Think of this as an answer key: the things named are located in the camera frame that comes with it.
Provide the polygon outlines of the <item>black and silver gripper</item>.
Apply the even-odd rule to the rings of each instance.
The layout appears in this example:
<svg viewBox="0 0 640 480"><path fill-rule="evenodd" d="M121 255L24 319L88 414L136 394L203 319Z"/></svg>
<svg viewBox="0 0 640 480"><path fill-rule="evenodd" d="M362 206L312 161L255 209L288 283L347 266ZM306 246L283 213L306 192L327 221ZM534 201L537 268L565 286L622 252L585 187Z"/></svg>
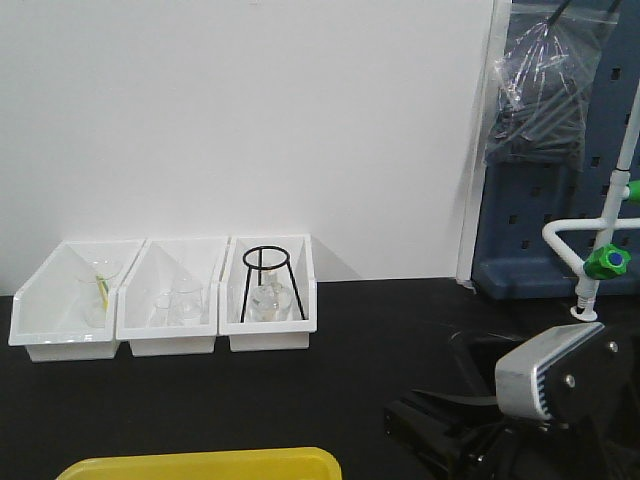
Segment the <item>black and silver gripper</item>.
<svg viewBox="0 0 640 480"><path fill-rule="evenodd" d="M413 390L383 409L433 478L638 478L638 327L557 326L467 354L471 395Z"/></svg>

